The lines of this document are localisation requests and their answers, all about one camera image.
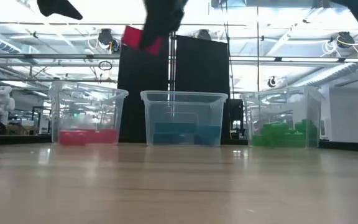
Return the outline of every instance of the white robot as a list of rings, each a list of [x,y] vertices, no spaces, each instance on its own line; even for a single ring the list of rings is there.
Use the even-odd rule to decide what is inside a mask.
[[[7,117],[10,111],[15,109],[15,99],[10,97],[12,88],[0,86],[0,122],[7,124]]]

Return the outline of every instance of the ceiling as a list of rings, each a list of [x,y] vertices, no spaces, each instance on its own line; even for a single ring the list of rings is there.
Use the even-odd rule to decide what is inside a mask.
[[[101,29],[110,28],[113,36],[120,39],[126,24],[142,28],[146,12],[142,0],[70,0],[82,13],[84,19],[76,21],[67,17],[40,14],[36,0],[0,0],[0,39],[17,47],[20,53],[40,54],[107,54],[96,45]],[[208,0],[192,0],[186,5],[185,17],[178,35],[193,35],[199,29],[208,29],[215,41],[226,41],[223,22],[229,23],[232,56],[253,57],[358,57],[358,22],[345,7],[234,7],[228,14],[209,6]],[[338,32],[348,31],[356,44],[349,49],[334,49],[327,46]],[[93,79],[90,69],[98,64],[84,60],[38,60],[45,66],[33,68],[38,78]],[[26,61],[0,59],[0,65],[29,74]],[[59,67],[57,63],[70,64]],[[117,79],[119,59],[112,60],[113,68],[103,72],[104,77]],[[272,76],[280,80],[279,85],[290,85],[327,64],[291,65],[261,63],[235,63],[232,68],[234,91],[257,91],[268,89],[267,81]],[[102,73],[98,67],[95,72]],[[104,84],[115,87],[115,84]]]

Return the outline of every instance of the blue block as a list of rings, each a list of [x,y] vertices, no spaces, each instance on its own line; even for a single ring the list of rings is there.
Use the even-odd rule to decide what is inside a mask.
[[[194,144],[197,145],[213,146],[216,145],[219,141],[219,138],[203,138],[197,134],[194,136]]]
[[[202,138],[218,138],[220,134],[220,126],[200,125],[197,127],[197,135]]]
[[[196,124],[193,123],[155,123],[154,132],[156,133],[195,133]]]

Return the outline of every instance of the red block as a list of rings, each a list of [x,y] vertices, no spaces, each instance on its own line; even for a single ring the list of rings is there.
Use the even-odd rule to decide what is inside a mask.
[[[86,131],[60,131],[59,143],[64,146],[85,146],[88,143]]]
[[[125,28],[124,36],[122,37],[122,42],[132,47],[133,49],[139,50],[140,38],[142,37],[142,33],[143,31],[140,29],[127,26]],[[162,44],[162,38],[157,37],[155,42],[150,47],[147,47],[145,51],[148,52],[149,54],[158,56],[160,53],[161,44]]]
[[[84,131],[88,143],[99,143],[98,135],[95,129],[80,129],[80,131]]]
[[[104,129],[99,132],[102,143],[115,143],[118,141],[118,131],[115,129]]]

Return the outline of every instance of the pink objects in bin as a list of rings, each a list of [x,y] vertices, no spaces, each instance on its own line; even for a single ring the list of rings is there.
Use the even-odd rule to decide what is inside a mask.
[[[76,131],[60,131],[59,142],[64,146],[84,146],[91,143],[116,143],[118,131],[115,129],[81,129]]]

